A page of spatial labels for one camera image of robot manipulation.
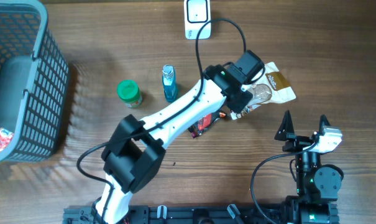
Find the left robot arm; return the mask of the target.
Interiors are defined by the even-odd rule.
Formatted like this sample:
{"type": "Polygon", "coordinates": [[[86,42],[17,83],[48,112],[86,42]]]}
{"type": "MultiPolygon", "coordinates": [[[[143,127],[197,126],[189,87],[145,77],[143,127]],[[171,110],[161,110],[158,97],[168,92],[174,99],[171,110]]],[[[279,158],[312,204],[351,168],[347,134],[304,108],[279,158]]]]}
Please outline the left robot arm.
{"type": "Polygon", "coordinates": [[[168,146],[223,105],[242,111],[252,98],[243,86],[256,82],[264,72],[263,61],[248,50],[228,67],[201,69],[198,83],[163,110],[140,120],[131,114],[123,118],[101,154],[108,186],[92,209],[96,221],[121,221],[133,194],[157,174],[168,146]]]}

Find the blue bottle with white cap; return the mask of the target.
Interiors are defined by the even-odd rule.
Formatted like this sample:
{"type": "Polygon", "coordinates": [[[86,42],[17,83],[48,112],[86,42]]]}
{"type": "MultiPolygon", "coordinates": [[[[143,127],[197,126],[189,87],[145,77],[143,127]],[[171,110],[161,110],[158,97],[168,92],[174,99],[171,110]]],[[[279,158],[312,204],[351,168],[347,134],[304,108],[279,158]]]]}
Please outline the blue bottle with white cap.
{"type": "Polygon", "coordinates": [[[165,94],[165,99],[172,103],[176,100],[178,95],[178,88],[176,84],[175,69],[173,65],[164,65],[162,68],[162,83],[165,94]]]}

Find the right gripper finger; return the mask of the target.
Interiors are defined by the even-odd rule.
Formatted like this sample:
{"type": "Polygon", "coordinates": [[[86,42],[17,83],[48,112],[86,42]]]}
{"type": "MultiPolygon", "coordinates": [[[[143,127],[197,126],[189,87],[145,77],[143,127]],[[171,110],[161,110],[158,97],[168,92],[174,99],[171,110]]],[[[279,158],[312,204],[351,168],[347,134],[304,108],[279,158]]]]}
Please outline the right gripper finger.
{"type": "Polygon", "coordinates": [[[323,133],[326,126],[330,126],[330,123],[326,115],[322,114],[319,119],[319,132],[323,133]]]}
{"type": "Polygon", "coordinates": [[[289,110],[285,111],[282,119],[282,123],[274,137],[277,141],[290,141],[295,139],[295,131],[293,127],[293,121],[289,110]]]}

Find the black red snack packet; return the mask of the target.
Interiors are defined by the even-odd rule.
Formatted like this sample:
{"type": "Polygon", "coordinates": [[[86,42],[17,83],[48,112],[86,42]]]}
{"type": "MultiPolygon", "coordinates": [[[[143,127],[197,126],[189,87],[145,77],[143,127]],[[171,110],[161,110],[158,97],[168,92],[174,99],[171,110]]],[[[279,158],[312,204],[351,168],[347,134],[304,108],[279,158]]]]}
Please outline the black red snack packet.
{"type": "Polygon", "coordinates": [[[219,119],[228,119],[227,113],[222,110],[218,110],[197,120],[188,128],[192,138],[197,138],[205,133],[212,126],[212,124],[219,119]]]}

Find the green lid jar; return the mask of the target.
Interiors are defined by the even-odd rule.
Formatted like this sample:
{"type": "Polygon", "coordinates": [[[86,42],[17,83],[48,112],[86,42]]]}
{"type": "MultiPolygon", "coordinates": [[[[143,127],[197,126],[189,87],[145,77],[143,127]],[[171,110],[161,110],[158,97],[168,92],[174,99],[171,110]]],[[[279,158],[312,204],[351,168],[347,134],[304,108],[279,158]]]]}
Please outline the green lid jar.
{"type": "Polygon", "coordinates": [[[128,108],[135,108],[142,102],[142,95],[137,83],[133,80],[123,80],[117,86],[117,95],[128,108]]]}

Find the beige PanTree snack pouch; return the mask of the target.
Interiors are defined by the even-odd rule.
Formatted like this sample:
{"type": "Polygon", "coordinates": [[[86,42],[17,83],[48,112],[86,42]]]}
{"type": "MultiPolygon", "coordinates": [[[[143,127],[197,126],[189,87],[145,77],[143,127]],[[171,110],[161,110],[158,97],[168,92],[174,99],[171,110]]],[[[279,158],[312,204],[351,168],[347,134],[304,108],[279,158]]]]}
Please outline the beige PanTree snack pouch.
{"type": "Polygon", "coordinates": [[[282,75],[274,62],[265,64],[265,74],[254,84],[243,85],[242,89],[253,95],[240,113],[231,111],[233,120],[240,119],[261,105],[282,104],[294,100],[296,95],[290,82],[282,75]]]}

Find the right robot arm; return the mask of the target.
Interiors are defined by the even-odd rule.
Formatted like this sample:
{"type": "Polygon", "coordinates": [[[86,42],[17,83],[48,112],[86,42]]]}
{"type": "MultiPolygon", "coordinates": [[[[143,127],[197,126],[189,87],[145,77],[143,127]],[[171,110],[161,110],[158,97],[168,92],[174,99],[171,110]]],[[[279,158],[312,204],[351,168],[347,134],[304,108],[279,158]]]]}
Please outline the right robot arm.
{"type": "Polygon", "coordinates": [[[335,150],[342,141],[341,130],[332,127],[325,115],[319,120],[319,131],[312,136],[295,134],[291,114],[286,111],[275,135],[284,141],[282,151],[295,156],[296,196],[287,196],[280,207],[280,223],[338,224],[336,205],[343,171],[332,164],[322,164],[321,155],[335,150]]]}

